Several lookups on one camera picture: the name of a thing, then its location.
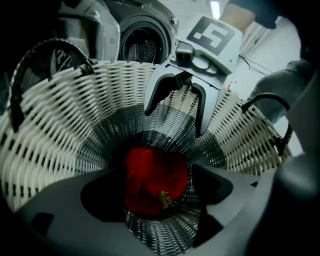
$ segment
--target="washing machine door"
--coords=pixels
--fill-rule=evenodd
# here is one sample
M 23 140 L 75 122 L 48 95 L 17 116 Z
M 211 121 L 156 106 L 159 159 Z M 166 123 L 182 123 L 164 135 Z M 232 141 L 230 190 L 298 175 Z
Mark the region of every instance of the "washing machine door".
M 117 60 L 120 27 L 104 2 L 78 0 L 74 4 L 66 3 L 61 3 L 55 36 L 68 39 L 91 59 Z

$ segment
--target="laundry basket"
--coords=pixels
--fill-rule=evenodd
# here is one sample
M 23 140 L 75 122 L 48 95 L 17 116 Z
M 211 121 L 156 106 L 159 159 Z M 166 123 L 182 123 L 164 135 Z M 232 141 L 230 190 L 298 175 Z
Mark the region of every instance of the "laundry basket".
M 244 112 L 243 102 L 226 89 L 199 138 L 198 97 L 186 86 L 145 116 L 144 91 L 156 68 L 100 61 L 91 74 L 69 68 L 28 89 L 19 103 L 24 118 L 17 132 L 12 125 L 16 106 L 0 120 L 1 190 L 9 208 L 18 211 L 52 183 L 107 169 L 125 143 L 179 153 L 187 162 L 189 185 L 169 216 L 146 220 L 123 206 L 127 228 L 137 239 L 159 255 L 175 256 L 192 248 L 198 229 L 193 164 L 260 176 L 291 155 L 287 146 L 279 154 L 280 136 L 260 111 L 250 106 Z

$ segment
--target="red garment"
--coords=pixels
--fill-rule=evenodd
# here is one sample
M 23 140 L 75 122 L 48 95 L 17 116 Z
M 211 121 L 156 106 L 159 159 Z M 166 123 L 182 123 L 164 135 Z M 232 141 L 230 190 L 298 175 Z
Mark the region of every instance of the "red garment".
M 136 215 L 159 215 L 161 191 L 177 200 L 188 185 L 186 160 L 155 147 L 132 148 L 126 159 L 127 186 L 124 202 Z

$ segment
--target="washing machine drum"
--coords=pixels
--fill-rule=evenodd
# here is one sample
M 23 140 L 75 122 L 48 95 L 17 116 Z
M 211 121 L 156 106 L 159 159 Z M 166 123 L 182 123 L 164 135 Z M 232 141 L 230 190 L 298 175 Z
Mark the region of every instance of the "washing machine drum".
M 150 22 L 138 22 L 121 35 L 121 61 L 161 64 L 169 54 L 170 40 L 166 32 Z

